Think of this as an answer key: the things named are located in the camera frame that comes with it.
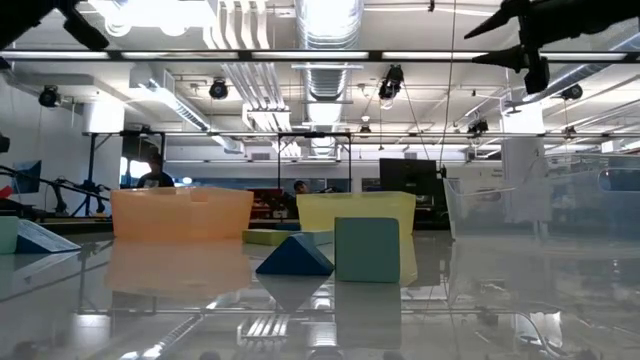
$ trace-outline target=green flat block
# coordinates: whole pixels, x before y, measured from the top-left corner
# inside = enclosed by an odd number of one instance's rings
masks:
[[[392,218],[336,218],[336,280],[400,281],[400,230]]]
[[[333,231],[303,231],[302,234],[310,238],[316,246],[333,243]]]
[[[247,244],[279,246],[292,234],[292,231],[251,229],[242,233],[242,241]]]
[[[13,254],[18,244],[18,223],[15,216],[0,216],[0,254]]]

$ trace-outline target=ceiling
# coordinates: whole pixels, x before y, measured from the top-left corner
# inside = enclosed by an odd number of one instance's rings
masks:
[[[518,41],[518,27],[511,21],[503,28],[472,40],[463,36],[484,21],[488,14],[495,12],[500,0],[463,0],[455,5],[453,1],[436,1],[433,13],[422,10],[427,2],[398,0],[365,1],[359,47],[366,50],[497,50],[515,45]],[[287,16],[293,1],[270,0],[267,2],[268,34],[271,47],[275,49],[297,48],[296,21]],[[91,5],[82,4],[81,12],[98,29],[104,30],[104,19]],[[30,30],[16,44],[18,48],[78,48],[75,40],[62,29],[63,18],[58,13],[50,14],[39,27]],[[548,46],[549,50],[606,50],[611,39],[628,27],[616,25],[604,33],[581,37],[571,41],[561,41]],[[157,28],[134,28],[128,35],[110,38],[114,49],[166,50],[166,49],[206,49],[201,29],[191,28],[184,35],[170,37]],[[122,92],[132,101],[140,98],[139,89],[129,88],[129,73],[134,64],[130,63],[19,63],[17,70],[26,73],[46,74],[89,74]],[[358,131],[362,116],[369,116],[371,130],[416,131],[430,130],[466,131],[465,114],[492,96],[505,89],[522,92],[522,75],[502,68],[475,64],[448,63],[406,63],[401,64],[405,74],[405,88],[394,100],[390,110],[381,110],[377,88],[389,64],[366,63],[361,70],[352,71],[348,85],[347,102],[341,115],[341,128]],[[214,77],[224,77],[218,63],[153,63],[156,71],[167,70],[176,77],[176,92],[200,112],[207,115],[221,130],[246,131],[241,121],[242,105],[237,91],[230,89],[226,100],[214,101],[208,95]],[[552,73],[562,66],[553,66]],[[625,81],[640,72],[638,65],[615,65],[586,79],[580,85],[584,89],[583,99]],[[291,109],[291,124],[305,123],[304,91],[302,74],[293,70],[291,64],[277,63],[276,73],[286,104]],[[600,114],[616,106],[640,99],[640,80],[630,81],[626,86],[606,92],[589,101],[571,106],[565,112],[561,100],[547,99],[543,102],[544,125],[546,130],[565,127],[576,120]],[[491,131],[500,131],[498,101],[493,110],[482,114],[486,117]],[[144,122],[156,129],[190,130],[168,107],[153,102],[141,101],[138,105],[144,112],[130,111],[127,121]],[[624,117],[613,117],[585,128],[585,131],[606,131],[628,126],[624,130],[634,130],[638,121],[635,112]]]

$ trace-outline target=person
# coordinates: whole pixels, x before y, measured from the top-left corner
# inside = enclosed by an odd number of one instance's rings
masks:
[[[293,183],[293,190],[295,190],[296,195],[304,195],[304,194],[311,193],[311,191],[309,191],[309,186],[307,186],[307,183],[305,183],[302,180],[298,180],[295,183]]]
[[[151,172],[143,175],[138,181],[138,188],[173,187],[171,176],[162,172],[162,156],[158,153],[151,155],[149,159]]]

